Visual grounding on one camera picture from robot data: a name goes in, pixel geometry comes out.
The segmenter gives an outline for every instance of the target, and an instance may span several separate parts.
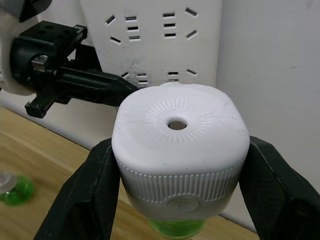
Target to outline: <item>white wall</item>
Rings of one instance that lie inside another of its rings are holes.
[[[320,192],[320,0],[223,0],[216,86]]]

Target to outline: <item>black metal bracket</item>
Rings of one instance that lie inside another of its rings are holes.
[[[25,105],[32,117],[43,118],[56,102],[70,99],[117,107],[139,88],[122,77],[102,72],[94,47],[82,45],[86,27],[42,21],[22,32],[10,52],[12,76],[36,92]],[[75,50],[75,59],[68,56]]]

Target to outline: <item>wooden table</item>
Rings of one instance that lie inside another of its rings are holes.
[[[89,151],[5,108],[0,108],[0,170],[29,178],[29,202],[9,207],[0,202],[0,239],[33,239],[63,183]],[[120,186],[112,240],[164,240],[130,205]],[[257,240],[252,231],[223,217],[210,218],[193,240]]]

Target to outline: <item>electrical outlet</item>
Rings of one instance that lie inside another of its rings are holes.
[[[139,87],[214,86],[222,0],[80,0],[101,67]]]

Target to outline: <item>embossed cap top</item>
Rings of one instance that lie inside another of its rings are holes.
[[[242,164],[248,130],[232,100],[199,84],[144,88],[121,104],[112,134],[117,161],[150,175],[206,174]]]

